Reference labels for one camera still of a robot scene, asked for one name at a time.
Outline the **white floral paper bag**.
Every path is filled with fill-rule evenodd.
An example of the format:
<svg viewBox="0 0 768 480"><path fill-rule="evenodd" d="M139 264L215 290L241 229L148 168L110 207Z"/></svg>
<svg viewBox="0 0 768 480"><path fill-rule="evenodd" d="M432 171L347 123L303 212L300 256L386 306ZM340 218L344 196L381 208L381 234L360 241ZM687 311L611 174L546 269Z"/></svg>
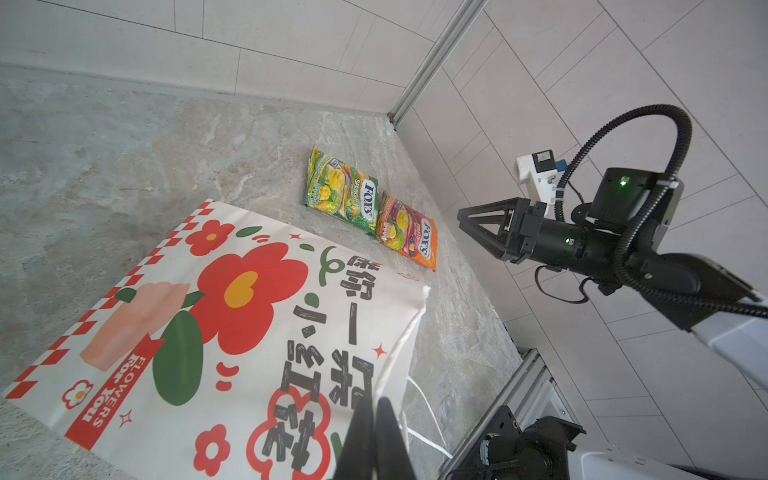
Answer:
<svg viewBox="0 0 768 480"><path fill-rule="evenodd" d="M138 479L328 479L359 402L401 405L429 292L209 200L4 396Z"/></svg>

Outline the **orange Fox's candy packet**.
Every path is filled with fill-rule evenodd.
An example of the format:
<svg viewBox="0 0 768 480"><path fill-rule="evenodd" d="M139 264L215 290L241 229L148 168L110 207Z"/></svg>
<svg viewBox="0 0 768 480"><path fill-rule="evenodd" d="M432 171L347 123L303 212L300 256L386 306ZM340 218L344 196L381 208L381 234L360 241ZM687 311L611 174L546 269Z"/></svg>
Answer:
<svg viewBox="0 0 768 480"><path fill-rule="evenodd" d="M397 253L437 270L438 229L433 219L393 197L382 194L376 238Z"/></svg>

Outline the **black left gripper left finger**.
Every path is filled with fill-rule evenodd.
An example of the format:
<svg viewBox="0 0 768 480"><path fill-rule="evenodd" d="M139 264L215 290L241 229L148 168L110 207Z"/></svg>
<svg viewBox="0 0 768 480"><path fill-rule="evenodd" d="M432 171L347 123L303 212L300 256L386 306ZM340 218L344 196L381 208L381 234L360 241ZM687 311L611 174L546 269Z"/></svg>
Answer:
<svg viewBox="0 0 768 480"><path fill-rule="evenodd" d="M373 402L366 396L354 410L333 479L371 480L376 463L375 451Z"/></svg>

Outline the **green Fox's candy packet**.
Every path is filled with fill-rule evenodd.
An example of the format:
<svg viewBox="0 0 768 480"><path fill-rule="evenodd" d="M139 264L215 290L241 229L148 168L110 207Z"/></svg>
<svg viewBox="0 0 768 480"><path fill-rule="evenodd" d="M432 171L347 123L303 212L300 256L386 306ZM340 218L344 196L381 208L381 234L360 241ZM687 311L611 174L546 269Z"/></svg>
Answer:
<svg viewBox="0 0 768 480"><path fill-rule="evenodd" d="M313 148L307 171L305 205L374 235L380 204L374 177Z"/></svg>

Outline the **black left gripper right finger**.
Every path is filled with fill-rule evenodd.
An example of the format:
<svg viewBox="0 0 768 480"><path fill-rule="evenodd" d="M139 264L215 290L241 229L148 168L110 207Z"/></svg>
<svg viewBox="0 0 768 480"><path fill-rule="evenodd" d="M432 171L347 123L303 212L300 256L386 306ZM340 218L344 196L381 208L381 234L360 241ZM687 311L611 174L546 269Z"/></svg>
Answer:
<svg viewBox="0 0 768 480"><path fill-rule="evenodd" d="M416 480L405 442L390 400L381 397L375 412L376 461L378 480Z"/></svg>

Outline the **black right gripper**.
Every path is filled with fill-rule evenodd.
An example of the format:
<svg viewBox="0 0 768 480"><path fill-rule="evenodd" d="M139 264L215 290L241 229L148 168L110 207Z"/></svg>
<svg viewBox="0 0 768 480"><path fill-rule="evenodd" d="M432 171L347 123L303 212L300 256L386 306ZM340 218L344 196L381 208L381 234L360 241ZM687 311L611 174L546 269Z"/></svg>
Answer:
<svg viewBox="0 0 768 480"><path fill-rule="evenodd" d="M495 259L532 260L556 270L612 280L612 234L544 217L546 207L514 197L460 209L460 229Z"/></svg>

